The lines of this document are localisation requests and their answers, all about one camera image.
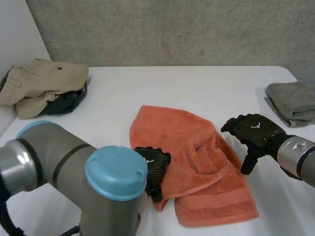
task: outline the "white tablecloth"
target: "white tablecloth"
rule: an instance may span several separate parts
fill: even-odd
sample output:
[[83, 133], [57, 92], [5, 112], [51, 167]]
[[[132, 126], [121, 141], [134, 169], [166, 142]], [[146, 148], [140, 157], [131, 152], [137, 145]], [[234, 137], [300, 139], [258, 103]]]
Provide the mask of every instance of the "white tablecloth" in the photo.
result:
[[[287, 133], [315, 141], [315, 126], [287, 128], [264, 100], [274, 82], [294, 82], [277, 66], [92, 67], [88, 95], [72, 113], [12, 123], [0, 146], [34, 120], [50, 120], [99, 148], [129, 147], [129, 128], [141, 105], [184, 109], [210, 120], [220, 130], [231, 117], [260, 113]], [[229, 134], [223, 137], [241, 159], [246, 147]], [[291, 179], [271, 157], [261, 158], [247, 177], [260, 217], [213, 227], [186, 228], [176, 218], [174, 202], [155, 211], [149, 204], [137, 236], [313, 236], [315, 189]], [[28, 236], [57, 236], [77, 225], [80, 209], [50, 185], [20, 193], [8, 201], [16, 226]], [[0, 235], [6, 235], [0, 229]]]

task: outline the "wall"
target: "wall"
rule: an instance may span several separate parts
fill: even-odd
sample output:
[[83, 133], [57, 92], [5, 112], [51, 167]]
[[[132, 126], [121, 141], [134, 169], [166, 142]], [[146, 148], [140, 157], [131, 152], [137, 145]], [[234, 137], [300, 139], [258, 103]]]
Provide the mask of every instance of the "wall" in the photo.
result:
[[[14, 64], [50, 59], [24, 0], [0, 0], [0, 78]], [[0, 136], [15, 119], [13, 107], [0, 107]]]
[[314, 0], [27, 0], [53, 60], [315, 74]]

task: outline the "orange towel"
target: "orange towel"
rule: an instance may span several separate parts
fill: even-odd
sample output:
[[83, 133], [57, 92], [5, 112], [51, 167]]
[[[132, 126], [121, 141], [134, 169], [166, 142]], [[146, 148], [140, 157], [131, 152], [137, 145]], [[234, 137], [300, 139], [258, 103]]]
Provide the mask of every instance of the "orange towel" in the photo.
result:
[[172, 161], [161, 184], [162, 211], [175, 198], [180, 224], [197, 227], [258, 217], [241, 162], [213, 124], [192, 113], [142, 106], [130, 128], [131, 147], [162, 148]]

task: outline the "gray towel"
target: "gray towel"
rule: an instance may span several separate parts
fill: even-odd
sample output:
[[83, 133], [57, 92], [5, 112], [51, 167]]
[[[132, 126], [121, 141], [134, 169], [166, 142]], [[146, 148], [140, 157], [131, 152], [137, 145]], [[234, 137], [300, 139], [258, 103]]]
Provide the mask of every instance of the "gray towel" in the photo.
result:
[[315, 123], [315, 82], [270, 84], [266, 94], [289, 127]]

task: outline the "carbon fiber robot hand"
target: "carbon fiber robot hand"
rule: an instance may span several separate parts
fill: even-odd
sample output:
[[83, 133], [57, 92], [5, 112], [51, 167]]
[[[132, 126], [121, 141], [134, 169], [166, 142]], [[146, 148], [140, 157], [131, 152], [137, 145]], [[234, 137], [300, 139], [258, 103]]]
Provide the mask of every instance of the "carbon fiber robot hand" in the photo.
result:
[[271, 137], [276, 134], [286, 134], [277, 124], [259, 114], [239, 115], [237, 118], [231, 118], [222, 127], [221, 132], [229, 132], [248, 147], [241, 167], [241, 172], [245, 175], [252, 172], [258, 158], [267, 154], [271, 155], [267, 148]]
[[162, 201], [162, 189], [160, 183], [166, 174], [166, 167], [171, 162], [170, 153], [163, 153], [162, 149], [153, 147], [136, 147], [137, 153], [143, 156], [148, 165], [148, 189], [154, 202]]

